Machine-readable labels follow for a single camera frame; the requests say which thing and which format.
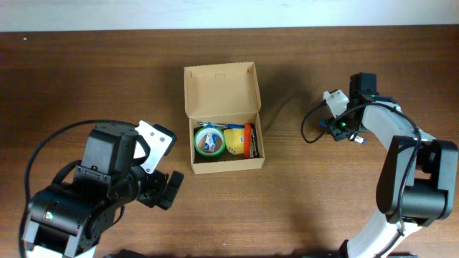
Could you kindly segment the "green tape roll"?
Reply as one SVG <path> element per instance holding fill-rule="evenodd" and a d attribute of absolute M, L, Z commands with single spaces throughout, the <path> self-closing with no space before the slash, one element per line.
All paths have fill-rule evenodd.
<path fill-rule="evenodd" d="M 207 133 L 214 133 L 219 136 L 219 140 L 217 141 L 216 148 L 213 153 L 208 153 L 204 151 L 203 149 L 204 141 L 205 141 Z M 194 135 L 194 148 L 203 159 L 217 160 L 221 158 L 226 149 L 226 141 L 225 141 L 223 131 L 220 130 L 219 128 L 211 128 L 211 127 L 200 128 Z"/>

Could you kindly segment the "white blue staples box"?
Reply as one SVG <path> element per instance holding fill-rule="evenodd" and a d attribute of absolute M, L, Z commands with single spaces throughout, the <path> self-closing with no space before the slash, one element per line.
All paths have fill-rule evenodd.
<path fill-rule="evenodd" d="M 214 133 L 207 133 L 205 141 L 204 141 L 204 151 L 208 153 L 213 153 L 216 148 L 217 141 L 219 140 L 219 136 Z"/>

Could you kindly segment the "white blue marker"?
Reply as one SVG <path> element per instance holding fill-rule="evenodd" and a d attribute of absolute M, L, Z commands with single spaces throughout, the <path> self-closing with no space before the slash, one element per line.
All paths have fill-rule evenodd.
<path fill-rule="evenodd" d="M 366 143 L 366 140 L 359 136 L 360 130 L 352 128 L 343 121 L 332 124 L 330 120 L 322 120 L 319 125 L 324 128 L 330 127 L 327 133 L 329 133 L 336 142 L 347 139 L 360 144 Z"/>

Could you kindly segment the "blue ballpoint pen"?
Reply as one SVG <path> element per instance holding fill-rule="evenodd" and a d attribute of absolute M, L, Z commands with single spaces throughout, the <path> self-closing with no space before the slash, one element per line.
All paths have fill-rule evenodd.
<path fill-rule="evenodd" d="M 212 122 L 198 122 L 198 125 L 203 127 L 211 127 L 211 128 L 226 128 L 226 129 L 236 129 L 236 128 L 244 128 L 244 125 L 238 124 L 231 124 L 231 123 L 212 123 Z"/>

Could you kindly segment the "yellow sticky note pad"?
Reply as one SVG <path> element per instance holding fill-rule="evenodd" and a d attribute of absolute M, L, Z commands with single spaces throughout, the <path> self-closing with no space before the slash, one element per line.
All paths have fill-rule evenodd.
<path fill-rule="evenodd" d="M 232 128 L 223 131 L 226 149 L 232 155 L 241 155 L 245 152 L 245 129 L 244 128 Z"/>

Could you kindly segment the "brown cardboard box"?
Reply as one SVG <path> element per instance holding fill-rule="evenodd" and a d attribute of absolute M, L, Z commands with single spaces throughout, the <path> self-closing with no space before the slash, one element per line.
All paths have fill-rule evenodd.
<path fill-rule="evenodd" d="M 262 168 L 265 150 L 260 124 L 261 97 L 254 62 L 208 64 L 184 68 L 184 104 L 189 119 L 191 167 L 194 174 Z M 219 158 L 206 158 L 200 142 L 200 122 L 254 125 L 257 158 L 234 156 L 223 150 Z"/>

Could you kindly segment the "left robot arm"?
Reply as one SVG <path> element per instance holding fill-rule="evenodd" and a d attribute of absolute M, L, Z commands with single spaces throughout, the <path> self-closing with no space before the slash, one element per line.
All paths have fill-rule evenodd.
<path fill-rule="evenodd" d="M 165 127 L 140 121 L 91 120 L 82 159 L 61 168 L 51 184 L 30 194 L 19 226 L 20 257 L 93 257 L 104 231 L 122 218 L 126 204 L 169 209 L 184 174 L 157 170 L 176 142 Z"/>

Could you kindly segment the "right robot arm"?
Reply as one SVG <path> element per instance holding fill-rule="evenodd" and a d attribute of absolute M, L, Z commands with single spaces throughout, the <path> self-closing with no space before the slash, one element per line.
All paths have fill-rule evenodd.
<path fill-rule="evenodd" d="M 392 97 L 377 92 L 377 77 L 352 75 L 349 94 L 324 92 L 334 140 L 373 133 L 387 151 L 376 189 L 377 210 L 340 246 L 341 257 L 388 257 L 409 235 L 453 210 L 458 146 L 421 130 Z"/>

